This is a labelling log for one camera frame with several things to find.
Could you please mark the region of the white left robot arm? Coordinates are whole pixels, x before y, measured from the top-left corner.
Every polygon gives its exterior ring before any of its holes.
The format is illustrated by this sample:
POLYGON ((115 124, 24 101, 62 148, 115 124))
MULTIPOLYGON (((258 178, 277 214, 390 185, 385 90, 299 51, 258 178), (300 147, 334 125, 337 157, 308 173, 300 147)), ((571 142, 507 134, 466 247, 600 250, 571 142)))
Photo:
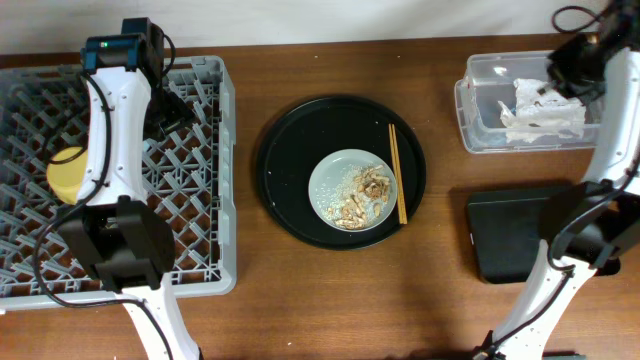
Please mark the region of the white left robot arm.
POLYGON ((42 292, 63 307, 123 306, 148 358, 199 359, 172 289, 173 230, 148 206, 142 174, 145 140, 162 140, 196 118, 163 86, 171 43, 150 19, 128 18, 120 34, 90 37, 81 51, 90 100, 87 163, 75 205, 45 231, 59 234, 112 298, 64 300, 45 284, 38 252, 32 268, 42 292))

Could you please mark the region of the white paper napkin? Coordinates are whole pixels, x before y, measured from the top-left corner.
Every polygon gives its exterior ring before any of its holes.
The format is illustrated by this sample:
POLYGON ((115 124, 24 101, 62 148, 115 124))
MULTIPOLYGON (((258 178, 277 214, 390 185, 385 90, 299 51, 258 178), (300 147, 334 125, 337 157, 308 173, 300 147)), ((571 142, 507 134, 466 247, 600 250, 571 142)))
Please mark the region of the white paper napkin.
POLYGON ((533 143, 543 136, 581 138, 586 108, 578 99, 566 99, 551 89, 540 94, 546 83, 537 79, 513 81, 516 104, 498 101, 500 121, 508 129, 506 141, 533 143))

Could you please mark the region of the grey plate with food scraps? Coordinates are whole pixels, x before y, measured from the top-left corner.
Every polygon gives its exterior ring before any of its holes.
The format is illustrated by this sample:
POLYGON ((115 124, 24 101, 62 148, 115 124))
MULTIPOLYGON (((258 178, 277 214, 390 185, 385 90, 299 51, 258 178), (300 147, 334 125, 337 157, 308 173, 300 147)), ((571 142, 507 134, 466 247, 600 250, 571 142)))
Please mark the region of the grey plate with food scraps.
POLYGON ((308 197, 324 223, 356 233, 382 225, 396 207, 398 189, 384 160, 364 150, 346 149, 316 165, 308 182, 308 197))

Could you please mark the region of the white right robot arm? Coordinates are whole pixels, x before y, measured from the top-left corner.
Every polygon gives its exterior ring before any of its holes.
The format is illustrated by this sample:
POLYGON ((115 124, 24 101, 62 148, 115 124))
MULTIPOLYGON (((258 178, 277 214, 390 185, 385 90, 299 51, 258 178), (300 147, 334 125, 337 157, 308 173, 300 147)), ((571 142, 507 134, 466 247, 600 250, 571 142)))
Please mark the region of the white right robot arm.
POLYGON ((594 19, 597 33, 575 29, 549 55, 549 80, 538 90, 584 105, 603 100, 593 157, 579 184, 547 201, 525 288, 475 359, 542 358, 578 290, 639 243, 639 4, 614 0, 594 19))

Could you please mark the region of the yellow plastic bowl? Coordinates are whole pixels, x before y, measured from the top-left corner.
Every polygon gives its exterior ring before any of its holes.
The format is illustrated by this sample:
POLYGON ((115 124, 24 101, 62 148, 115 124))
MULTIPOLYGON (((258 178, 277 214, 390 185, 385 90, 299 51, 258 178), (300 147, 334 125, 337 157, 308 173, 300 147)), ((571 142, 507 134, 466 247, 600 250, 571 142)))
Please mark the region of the yellow plastic bowl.
POLYGON ((77 202, 86 163, 87 153, 83 147, 68 147, 56 153, 47 165, 46 180, 63 203, 77 202))

